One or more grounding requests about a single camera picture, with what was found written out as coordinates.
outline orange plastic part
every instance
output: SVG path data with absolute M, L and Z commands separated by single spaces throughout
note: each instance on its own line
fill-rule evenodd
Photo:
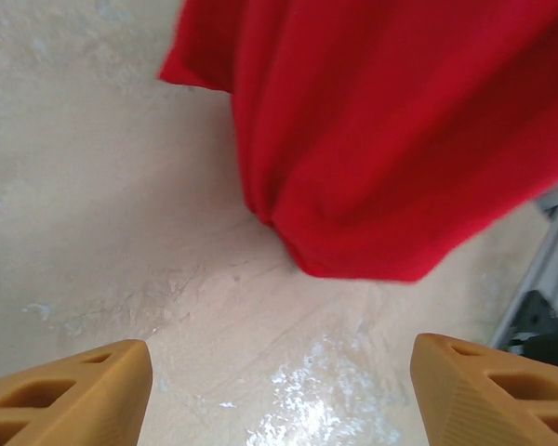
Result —
M 558 446 L 558 367 L 421 334 L 411 378 L 431 446 Z
M 0 446 L 134 446 L 152 382 L 135 340 L 0 378 Z

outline red fabric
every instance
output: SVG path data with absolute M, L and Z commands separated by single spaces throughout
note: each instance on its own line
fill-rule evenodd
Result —
M 414 281 L 558 180 L 558 0 L 188 0 L 248 207 L 315 276 Z

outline red cloth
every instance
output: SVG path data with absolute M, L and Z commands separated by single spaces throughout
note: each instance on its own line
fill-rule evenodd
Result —
M 314 276 L 414 281 L 558 180 L 558 0 L 188 0 L 248 207 Z

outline concrete floor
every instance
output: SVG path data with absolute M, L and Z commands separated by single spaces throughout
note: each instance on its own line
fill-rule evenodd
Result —
M 147 340 L 141 445 L 426 444 L 414 337 L 485 342 L 527 206 L 413 286 L 299 272 L 244 208 L 228 98 L 154 80 L 177 0 L 0 0 L 0 375 Z

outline floor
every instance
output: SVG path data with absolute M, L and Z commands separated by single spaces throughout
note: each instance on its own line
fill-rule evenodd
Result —
M 413 286 L 307 277 L 244 208 L 228 98 L 157 82 L 178 0 L 0 0 L 0 375 L 145 339 L 141 445 L 427 444 L 414 336 L 486 342 L 527 205 Z

